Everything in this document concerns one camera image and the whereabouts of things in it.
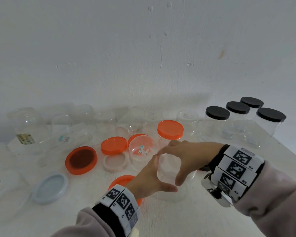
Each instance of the person's left hand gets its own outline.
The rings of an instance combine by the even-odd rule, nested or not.
[[[160,155],[154,155],[149,163],[125,187],[133,193],[135,199],[145,198],[157,191],[177,192],[175,185],[162,182],[157,177]]]

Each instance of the wall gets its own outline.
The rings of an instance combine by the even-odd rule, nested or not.
[[[288,116],[296,153],[296,0],[0,0],[0,140],[22,106],[203,115],[242,96]]]

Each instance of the orange lid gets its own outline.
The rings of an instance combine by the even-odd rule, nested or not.
[[[115,186],[116,184],[119,184],[119,185],[121,185],[121,186],[125,186],[125,185],[127,185],[127,184],[128,184],[132,179],[134,179],[134,178],[135,178],[135,177],[132,176],[132,175],[122,175],[122,176],[118,177],[117,179],[115,179],[115,180],[111,183],[109,189],[112,188],[113,186]],[[137,200],[137,204],[138,204],[138,205],[141,205],[142,201],[143,201],[143,199],[138,199],[138,200]]]
[[[183,136],[184,128],[177,121],[164,120],[158,124],[158,134],[167,140],[177,140]]]
[[[96,151],[92,147],[82,146],[67,155],[65,166],[72,175],[82,175],[92,170],[97,161]]]
[[[106,139],[101,144],[101,151],[105,155],[117,155],[127,149],[127,140],[120,136]]]
[[[132,136],[128,139],[128,147],[129,147],[129,144],[132,142],[133,139],[135,139],[136,137],[141,136],[141,135],[145,135],[145,134],[136,134],[136,135],[132,135]]]

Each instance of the person's right hand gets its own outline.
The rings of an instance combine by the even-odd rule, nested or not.
[[[193,143],[172,140],[168,146],[158,151],[158,155],[167,153],[181,159],[181,167],[175,178],[175,184],[181,186],[189,173],[208,165],[223,146],[224,144],[216,142]]]

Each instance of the black lid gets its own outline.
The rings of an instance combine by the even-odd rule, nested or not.
[[[245,103],[246,105],[248,105],[251,108],[260,108],[264,105],[263,101],[253,98],[253,97],[248,97],[248,96],[242,97],[240,99],[240,102]]]
[[[248,105],[238,101],[227,102],[226,109],[237,114],[247,114],[250,111],[250,107]]]
[[[207,107],[205,114],[215,120],[227,120],[230,116],[230,112],[228,110],[219,106]]]
[[[262,119],[272,122],[283,122],[286,119],[286,115],[282,112],[265,107],[259,108],[257,110],[257,115]]]

